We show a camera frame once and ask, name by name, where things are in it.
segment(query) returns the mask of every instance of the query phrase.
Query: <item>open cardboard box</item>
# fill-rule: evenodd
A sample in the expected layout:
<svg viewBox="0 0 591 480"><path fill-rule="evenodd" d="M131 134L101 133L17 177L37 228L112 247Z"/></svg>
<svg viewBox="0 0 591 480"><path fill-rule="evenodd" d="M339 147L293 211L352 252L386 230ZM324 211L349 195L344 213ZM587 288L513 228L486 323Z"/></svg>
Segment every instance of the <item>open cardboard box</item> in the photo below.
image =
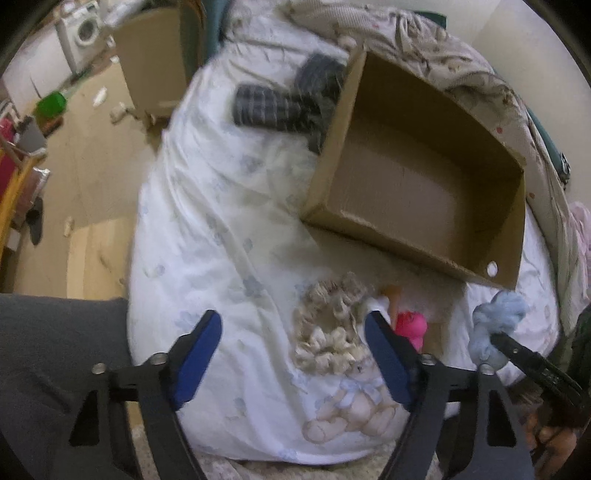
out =
<svg viewBox="0 0 591 480"><path fill-rule="evenodd" d="M359 51L301 218L456 278L514 289L523 169L444 93Z"/></svg>

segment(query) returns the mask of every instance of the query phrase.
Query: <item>washing machine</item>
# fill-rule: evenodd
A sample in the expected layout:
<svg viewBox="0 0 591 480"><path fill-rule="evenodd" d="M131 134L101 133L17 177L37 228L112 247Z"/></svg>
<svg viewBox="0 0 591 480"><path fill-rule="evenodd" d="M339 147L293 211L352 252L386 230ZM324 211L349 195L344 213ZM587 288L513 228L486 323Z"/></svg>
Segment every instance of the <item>washing machine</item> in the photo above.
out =
<svg viewBox="0 0 591 480"><path fill-rule="evenodd" d="M72 73L80 74L106 46L98 2L89 2L62 18L57 35Z"/></svg>

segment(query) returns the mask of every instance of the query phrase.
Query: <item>teddy bear print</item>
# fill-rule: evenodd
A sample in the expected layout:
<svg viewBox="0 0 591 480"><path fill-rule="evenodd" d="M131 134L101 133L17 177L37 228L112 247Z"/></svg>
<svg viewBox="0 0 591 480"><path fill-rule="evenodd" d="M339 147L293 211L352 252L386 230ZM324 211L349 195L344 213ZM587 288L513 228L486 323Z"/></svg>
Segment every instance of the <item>teddy bear print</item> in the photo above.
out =
<svg viewBox="0 0 591 480"><path fill-rule="evenodd" d="M304 425L302 435L316 444L329 442L345 432L390 439L394 436L398 406L371 359L341 380L336 394L320 406L314 420Z"/></svg>

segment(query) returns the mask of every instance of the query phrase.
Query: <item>red object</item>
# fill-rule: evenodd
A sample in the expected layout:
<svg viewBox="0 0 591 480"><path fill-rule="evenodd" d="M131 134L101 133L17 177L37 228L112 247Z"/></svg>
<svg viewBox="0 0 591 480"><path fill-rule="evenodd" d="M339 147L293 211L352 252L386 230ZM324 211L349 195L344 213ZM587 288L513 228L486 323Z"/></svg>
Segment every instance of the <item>red object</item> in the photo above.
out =
<svg viewBox="0 0 591 480"><path fill-rule="evenodd" d="M408 338L414 349L420 352L423 348L423 337L427 333L427 320L419 312L401 312L396 318L394 333Z"/></svg>
<svg viewBox="0 0 591 480"><path fill-rule="evenodd" d="M0 135L9 142L14 140L14 125L8 118L0 120ZM4 196L4 192L8 188L8 182L12 178L12 173L16 167L11 158L3 152L0 159L0 199Z"/></svg>

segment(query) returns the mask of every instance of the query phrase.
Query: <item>bed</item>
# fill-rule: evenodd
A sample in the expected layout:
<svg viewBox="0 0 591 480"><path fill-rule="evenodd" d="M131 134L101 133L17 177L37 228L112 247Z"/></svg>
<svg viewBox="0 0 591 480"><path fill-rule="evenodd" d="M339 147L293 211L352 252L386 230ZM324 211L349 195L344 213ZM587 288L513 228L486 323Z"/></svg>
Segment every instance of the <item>bed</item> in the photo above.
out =
<svg viewBox="0 0 591 480"><path fill-rule="evenodd" d="M497 135L525 169L517 292L530 312L515 338L527 347L548 355L561 331L572 332L586 289L581 259L541 138L521 100L478 52L393 8L319 0L277 5L236 2L224 47L195 75L163 133L139 198L130 350L141 363L167 351L205 310L221 314L220 347L197 395L178 414L210 478L376 478L407 415L394 408L387 431L377 436L351 429L330 441L310 441L306 425L322 404L349 388L343 385L363 388L363 379L294 367L293 314L302 293L349 271L367 285L400 284L401 307L429 321L424 350L447 365L474 369L467 354L472 310L496 291L303 225L298 209L317 156L301 135L234 125L237 85L287 89L311 53L345 62L347 49L361 41L445 90ZM520 372L509 364L499 376L512 384ZM337 466L269 463L278 461Z"/></svg>

